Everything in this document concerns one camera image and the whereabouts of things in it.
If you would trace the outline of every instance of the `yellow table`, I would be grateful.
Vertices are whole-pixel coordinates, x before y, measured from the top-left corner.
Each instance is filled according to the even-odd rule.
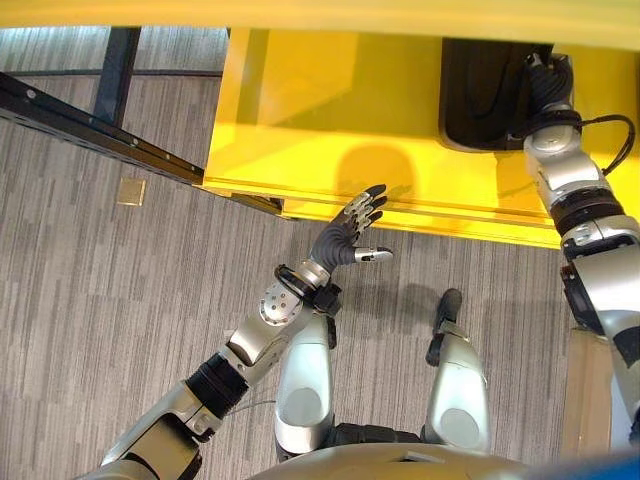
[[[190,25],[570,42],[640,50],[640,0],[3,0],[0,27]]]
[[[387,183],[381,227],[558,247],[524,155],[462,153],[438,133],[441,40],[345,32],[234,29],[203,188],[285,200],[285,216],[326,220],[368,185]],[[584,118],[638,119],[638,54],[556,46],[571,55]],[[623,125],[590,126],[604,166]],[[640,160],[609,176],[640,217]]]

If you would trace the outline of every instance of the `black joint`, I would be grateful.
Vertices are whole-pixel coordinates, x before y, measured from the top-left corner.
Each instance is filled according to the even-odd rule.
[[[338,346],[336,319],[333,317],[327,317],[327,338],[329,340],[329,350],[333,350]]]
[[[444,333],[436,333],[429,343],[429,350],[427,350],[427,356],[425,360],[432,367],[440,365],[440,348],[444,341]]]
[[[316,310],[326,313],[330,317],[334,317],[342,308],[338,296],[342,290],[337,285],[330,283],[325,287],[319,287],[311,304]]]
[[[215,354],[186,381],[189,389],[222,419],[249,389],[245,379],[220,354]]]
[[[393,430],[378,425],[341,423],[335,428],[333,443],[327,446],[353,445],[356,443],[420,443],[415,433]]]
[[[578,225],[614,215],[624,215],[610,190],[582,189],[570,193],[551,207],[551,218],[560,236]]]
[[[598,335],[604,335],[600,319],[573,264],[563,267],[560,276],[564,283],[564,294],[576,322]]]
[[[633,425],[631,425],[629,443],[633,445],[640,445],[640,410],[636,412],[636,418],[633,421]]]
[[[570,238],[562,245],[562,253],[568,261],[578,257],[588,257],[600,252],[615,250],[619,247],[637,244],[638,241],[631,235],[616,235],[614,237],[596,240],[586,245],[577,245],[573,238]]]
[[[627,368],[640,360],[640,326],[622,330],[613,337],[613,343]]]

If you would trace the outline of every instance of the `robot forearm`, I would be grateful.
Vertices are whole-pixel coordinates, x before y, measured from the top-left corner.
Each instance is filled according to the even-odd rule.
[[[570,118],[567,101],[542,116]],[[539,122],[524,143],[528,169],[562,236],[565,294],[581,325],[612,344],[614,372],[640,424],[640,227],[624,214],[603,171],[581,149],[575,125]]]
[[[329,281],[328,273],[311,261],[296,272],[286,271],[291,281],[306,287],[307,295],[324,291]],[[209,440],[249,387],[278,362],[290,340],[322,313],[283,281],[265,292],[258,315],[243,322],[217,353],[122,435],[98,471],[81,478],[193,478],[201,464],[198,444]]]

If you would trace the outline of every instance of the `black cable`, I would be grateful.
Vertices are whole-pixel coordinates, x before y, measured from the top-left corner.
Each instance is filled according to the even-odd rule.
[[[609,175],[615,168],[622,163],[622,161],[629,156],[631,150],[633,149],[633,144],[636,139],[636,128],[633,122],[629,117],[624,115],[603,115],[601,117],[592,118],[591,120],[582,120],[580,122],[581,126],[591,125],[594,123],[606,123],[606,122],[624,122],[629,127],[629,133],[627,134],[627,139],[622,144],[622,147],[618,151],[616,157],[611,161],[608,167],[602,169],[602,174],[606,177]]]
[[[265,404],[269,404],[269,403],[276,403],[275,400],[262,400],[260,402],[255,402],[255,403],[250,403],[249,405],[244,405],[242,407],[236,408],[235,410],[231,410],[229,413],[227,413],[227,417],[230,417],[231,415],[235,415],[236,413],[240,413],[243,410],[248,410],[250,408],[253,407],[257,407],[258,405],[265,405]]]

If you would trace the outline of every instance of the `black object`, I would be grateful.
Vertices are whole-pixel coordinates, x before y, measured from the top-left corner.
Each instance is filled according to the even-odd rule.
[[[337,447],[355,443],[420,443],[420,438],[415,433],[377,425],[341,423],[333,429],[328,442],[326,446]]]
[[[562,245],[562,253],[571,262],[578,257],[587,257],[596,253],[615,250],[616,248],[634,245],[636,242],[635,237],[624,234],[604,238],[586,245],[576,245],[575,240],[571,238]]]
[[[627,328],[613,337],[613,343],[622,355],[627,368],[640,360],[640,326]]]
[[[531,115],[525,60],[546,65],[552,45],[444,39],[440,80],[440,135],[453,148],[520,150],[509,132]]]
[[[140,27],[111,27],[104,55],[93,114],[116,127],[122,126],[127,106]]]
[[[442,322],[448,320],[456,323],[458,320],[458,312],[462,306],[462,292],[456,288],[449,288],[442,294],[436,309],[436,319],[433,322],[433,334],[435,335]]]
[[[216,353],[186,381],[187,387],[216,417],[222,419],[249,389],[244,378]]]
[[[336,319],[333,317],[327,317],[327,338],[329,340],[329,350],[333,350],[338,346]]]
[[[328,283],[324,287],[314,288],[286,265],[279,265],[274,273],[276,279],[307,306],[326,313],[329,317],[335,317],[342,308],[338,299],[342,290],[336,284]]]
[[[537,62],[534,55],[527,57],[529,82],[531,84],[530,112],[538,113],[547,105],[566,102],[573,90],[573,69],[569,57],[551,58],[549,68]]]
[[[549,214],[560,236],[574,227],[599,218],[624,215],[620,203],[611,190],[604,188],[581,189],[555,203]]]
[[[197,165],[3,73],[0,117],[181,183],[204,177]]]
[[[444,333],[436,333],[431,339],[431,342],[429,342],[429,349],[427,350],[425,360],[432,367],[440,365],[440,348],[442,347],[443,341]]]
[[[573,318],[588,330],[598,335],[604,335],[596,310],[573,264],[562,267],[560,276],[564,283],[564,294],[569,302],[569,307],[571,307]]]
[[[629,434],[629,443],[634,445],[640,444],[640,410],[636,412],[636,418],[631,425],[631,433]]]

